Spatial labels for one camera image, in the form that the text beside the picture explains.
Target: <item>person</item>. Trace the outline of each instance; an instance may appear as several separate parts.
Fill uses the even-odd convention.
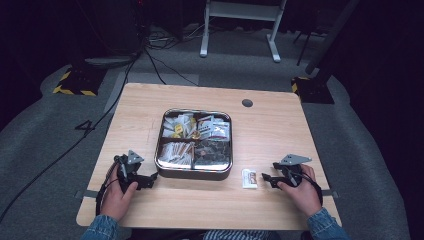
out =
[[[314,170],[301,164],[302,171],[315,181]],[[117,176],[117,167],[111,176]],[[103,197],[100,215],[96,216],[87,228],[81,240],[118,239],[118,222],[128,211],[131,198],[137,189],[137,183],[132,183],[125,194],[122,192],[116,179],[108,181],[109,187]],[[302,181],[297,188],[286,183],[278,182],[278,187],[286,192],[296,207],[307,217],[310,236],[313,240],[349,240],[346,231],[340,227],[335,218],[331,217],[327,209],[321,206],[318,194],[309,181]],[[203,240],[274,240],[279,239],[272,231],[242,231],[242,230],[209,230],[202,234]]]

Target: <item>hand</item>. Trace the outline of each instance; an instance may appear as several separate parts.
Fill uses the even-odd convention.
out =
[[[100,214],[107,215],[119,222],[128,211],[131,199],[137,189],[138,183],[133,182],[128,187],[125,194],[121,190],[117,175],[118,165],[113,169],[108,180],[108,187],[103,197]]]
[[[303,164],[300,166],[302,171],[315,181],[314,169]],[[291,197],[296,207],[306,216],[310,217],[321,210],[322,206],[315,188],[305,179],[302,180],[297,188],[290,187],[283,182],[278,182],[277,185]]]

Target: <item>person's right hand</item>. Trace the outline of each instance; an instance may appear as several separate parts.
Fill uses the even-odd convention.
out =
[[[301,167],[302,171],[315,181],[314,169],[303,164],[301,164]],[[312,184],[307,180],[302,179],[298,187],[290,187],[283,182],[278,182],[277,185],[291,197],[295,205],[306,216],[310,217],[321,210],[322,206],[318,194]]]

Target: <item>white metal stand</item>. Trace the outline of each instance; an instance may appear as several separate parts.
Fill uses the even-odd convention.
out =
[[[283,16],[286,1],[287,0],[282,0],[280,6],[260,6],[241,3],[214,2],[207,0],[205,8],[205,30],[203,31],[200,56],[206,57],[208,55],[209,17],[215,16],[274,22],[272,34],[267,34],[266,40],[268,42],[269,49],[271,50],[274,62],[280,62],[281,58],[278,54],[274,40],[275,36],[277,35],[278,27],[280,26],[280,21],[281,17]]]

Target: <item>table hole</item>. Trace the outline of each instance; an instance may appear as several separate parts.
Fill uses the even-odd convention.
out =
[[[243,106],[245,107],[251,107],[253,106],[253,102],[250,99],[243,99],[243,101],[241,101],[241,103],[243,104]]]

